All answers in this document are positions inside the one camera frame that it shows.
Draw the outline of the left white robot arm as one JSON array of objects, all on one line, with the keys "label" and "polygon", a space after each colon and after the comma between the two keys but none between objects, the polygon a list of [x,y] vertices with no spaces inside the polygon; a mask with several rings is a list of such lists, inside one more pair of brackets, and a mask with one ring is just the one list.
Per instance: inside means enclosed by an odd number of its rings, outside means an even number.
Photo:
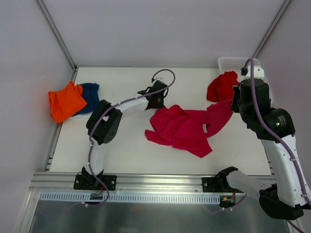
[{"label": "left white robot arm", "polygon": [[108,190],[115,190],[109,181],[116,179],[104,175],[106,145],[115,138],[122,118],[136,112],[163,108],[168,88],[168,85],[157,80],[151,87],[138,91],[134,97],[120,103],[99,102],[86,123],[90,151],[87,163],[75,177],[75,190],[99,190],[103,188],[103,183]]}]

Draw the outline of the magenta t shirt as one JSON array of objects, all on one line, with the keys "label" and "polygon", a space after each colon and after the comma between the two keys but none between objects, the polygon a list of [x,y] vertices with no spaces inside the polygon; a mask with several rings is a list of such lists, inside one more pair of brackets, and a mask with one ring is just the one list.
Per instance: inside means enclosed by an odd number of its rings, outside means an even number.
[{"label": "magenta t shirt", "polygon": [[232,100],[210,105],[206,110],[184,110],[179,105],[158,109],[150,118],[153,130],[147,140],[186,150],[199,158],[212,152],[208,138],[216,135],[233,115]]}]

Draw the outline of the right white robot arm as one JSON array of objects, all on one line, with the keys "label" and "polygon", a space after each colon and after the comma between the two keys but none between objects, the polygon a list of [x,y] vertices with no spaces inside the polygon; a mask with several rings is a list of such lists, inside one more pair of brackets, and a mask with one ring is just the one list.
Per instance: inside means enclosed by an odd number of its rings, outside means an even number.
[{"label": "right white robot arm", "polygon": [[290,114],[271,107],[269,85],[261,79],[245,79],[233,88],[231,109],[261,141],[275,182],[248,176],[228,167],[216,176],[223,192],[240,190],[257,200],[271,218],[296,220],[310,209],[310,189],[296,151],[295,128]]}]

